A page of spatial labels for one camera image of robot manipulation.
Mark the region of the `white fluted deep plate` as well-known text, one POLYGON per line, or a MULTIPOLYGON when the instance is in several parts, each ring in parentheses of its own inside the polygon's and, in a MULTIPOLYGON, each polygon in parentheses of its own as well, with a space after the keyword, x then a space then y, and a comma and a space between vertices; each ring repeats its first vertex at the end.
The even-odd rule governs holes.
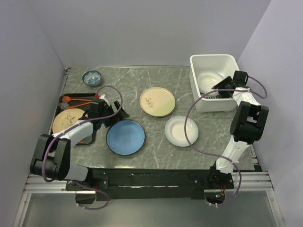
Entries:
POLYGON ((213 71, 205 71, 196 75, 197 85, 200 93, 206 94, 213 91, 213 87, 224 80, 224 76, 213 71))

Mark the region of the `white smooth deep plate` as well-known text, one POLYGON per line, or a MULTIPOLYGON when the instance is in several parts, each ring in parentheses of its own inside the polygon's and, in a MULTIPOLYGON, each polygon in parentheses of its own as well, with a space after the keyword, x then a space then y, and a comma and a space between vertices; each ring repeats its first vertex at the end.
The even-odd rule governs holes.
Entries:
MULTIPOLYGON (((170 118, 165 125, 165 136, 170 143, 178 147, 189 146, 184 131, 185 118, 185 116, 181 115, 174 116, 170 118)), ((187 119, 186 133, 190 143, 195 143, 198 138, 199 131, 197 124, 190 118, 187 119)))

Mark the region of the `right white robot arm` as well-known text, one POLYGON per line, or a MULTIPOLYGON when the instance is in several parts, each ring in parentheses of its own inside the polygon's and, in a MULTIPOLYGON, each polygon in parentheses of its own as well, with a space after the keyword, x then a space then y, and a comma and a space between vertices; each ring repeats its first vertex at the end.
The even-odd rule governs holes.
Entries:
POLYGON ((232 77, 228 76, 213 86, 222 98, 233 98, 238 109, 230 126, 230 141, 207 177, 212 188, 224 188, 230 183, 234 165, 243 152, 262 137, 269 108, 256 101, 254 92, 247 86, 249 78, 247 72, 237 70, 232 77))

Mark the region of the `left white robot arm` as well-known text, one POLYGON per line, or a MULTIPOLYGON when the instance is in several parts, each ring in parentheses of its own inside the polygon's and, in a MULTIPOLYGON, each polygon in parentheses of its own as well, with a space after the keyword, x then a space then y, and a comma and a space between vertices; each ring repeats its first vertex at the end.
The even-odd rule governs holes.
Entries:
POLYGON ((114 105, 116 112, 106 100, 94 99, 90 108, 72 126, 52 135, 42 134, 31 160, 30 173, 42 176, 46 182, 75 180, 82 189, 90 189, 94 184, 93 174, 88 167, 71 163, 71 149, 102 125, 107 128, 129 118, 118 101, 114 105))

